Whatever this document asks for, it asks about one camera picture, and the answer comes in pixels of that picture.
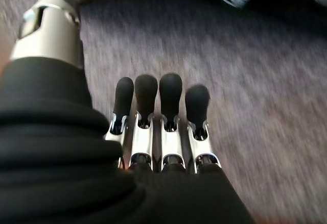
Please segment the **black fabric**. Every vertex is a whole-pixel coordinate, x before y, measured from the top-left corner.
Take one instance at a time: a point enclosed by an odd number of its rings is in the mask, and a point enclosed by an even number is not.
[[[252,223],[221,170],[122,171],[83,71],[17,60],[0,82],[0,223]]]
[[[178,171],[186,173],[185,168],[181,164],[166,164],[161,172],[164,173],[168,171]]]

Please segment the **prosthetic hand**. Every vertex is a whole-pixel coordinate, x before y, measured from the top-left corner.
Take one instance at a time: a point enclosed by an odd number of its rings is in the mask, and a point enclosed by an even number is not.
[[[59,61],[83,69],[83,44],[80,40],[80,16],[75,0],[39,0],[25,12],[19,29],[18,40],[11,55],[11,61],[33,59],[44,63]],[[122,78],[116,87],[113,119],[105,140],[124,143],[127,132],[133,81]],[[153,169],[153,119],[158,83],[155,77],[144,74],[135,80],[137,113],[133,131],[133,145],[129,167]],[[159,84],[161,100],[161,152],[160,171],[169,167],[185,170],[182,155],[179,101],[182,93],[182,80],[179,75],[169,73]],[[207,88],[193,86],[186,92],[186,115],[189,121],[188,135],[192,149],[194,171],[201,164],[217,164],[213,153],[206,121],[209,102]],[[122,167],[121,158],[117,162]]]
[[[132,102],[132,81],[122,78],[116,88],[116,100],[113,120],[107,133],[107,140],[115,140],[123,145],[126,119]],[[137,112],[133,132],[132,153],[129,167],[154,170],[152,157],[154,104],[157,94],[157,80],[148,74],[141,75],[135,81],[135,95]],[[164,75],[159,83],[161,100],[161,163],[159,171],[174,168],[185,171],[185,160],[182,154],[180,127],[179,127],[179,100],[182,93],[182,80],[179,75],[169,73]],[[221,167],[218,157],[214,154],[207,122],[207,108],[209,92],[203,85],[195,85],[187,90],[185,96],[186,116],[188,119],[188,136],[194,162],[194,172],[197,173],[201,165],[216,164]],[[118,115],[116,107],[123,101],[124,113]],[[114,125],[119,124],[118,134],[113,135]]]

